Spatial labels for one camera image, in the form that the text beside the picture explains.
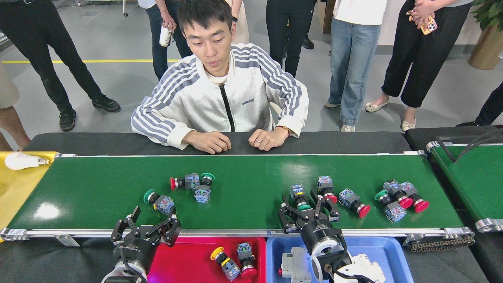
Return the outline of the person's left hand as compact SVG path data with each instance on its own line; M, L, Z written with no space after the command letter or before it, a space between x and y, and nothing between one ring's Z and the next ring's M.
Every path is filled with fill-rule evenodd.
M269 151L273 147L280 147L290 136L290 131L282 127L275 127L273 131L257 129L249 138L252 147L261 151Z

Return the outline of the person's right hand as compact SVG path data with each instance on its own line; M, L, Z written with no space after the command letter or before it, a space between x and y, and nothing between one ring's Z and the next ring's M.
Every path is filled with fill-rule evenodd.
M216 154L231 149L230 139L219 131L199 132L192 130L185 135L182 143L192 145L197 150Z

